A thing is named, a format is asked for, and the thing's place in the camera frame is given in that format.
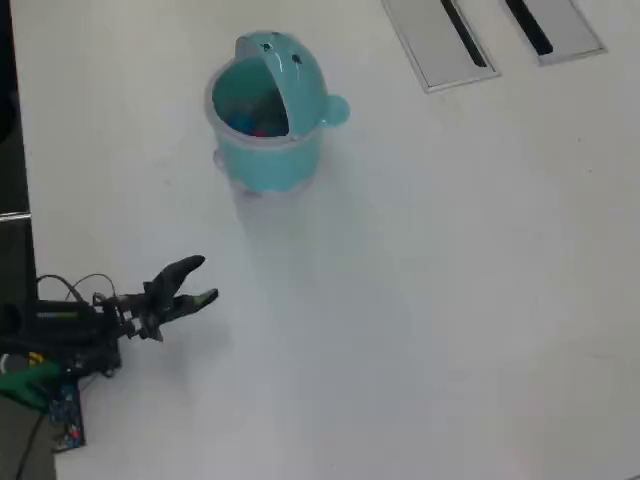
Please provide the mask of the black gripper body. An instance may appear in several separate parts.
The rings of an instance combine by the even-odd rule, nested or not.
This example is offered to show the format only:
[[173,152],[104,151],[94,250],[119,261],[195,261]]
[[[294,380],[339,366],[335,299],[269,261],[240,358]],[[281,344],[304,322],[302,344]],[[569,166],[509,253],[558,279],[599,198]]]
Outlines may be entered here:
[[120,316],[120,335],[129,339],[140,339],[162,342],[160,319],[151,308],[146,294],[121,295],[116,298],[116,310]]

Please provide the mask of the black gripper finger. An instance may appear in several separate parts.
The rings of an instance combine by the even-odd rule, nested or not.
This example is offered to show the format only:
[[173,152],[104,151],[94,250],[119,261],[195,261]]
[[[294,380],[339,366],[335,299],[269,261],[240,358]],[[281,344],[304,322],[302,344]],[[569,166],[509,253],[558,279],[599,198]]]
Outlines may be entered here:
[[180,290],[190,273],[198,269],[205,261],[202,255],[192,255],[173,262],[164,267],[150,282],[144,284],[144,294],[147,295],[150,306],[157,313],[167,306]]
[[211,289],[198,295],[173,297],[168,305],[160,310],[159,323],[163,325],[196,314],[216,301],[218,297],[218,289]]

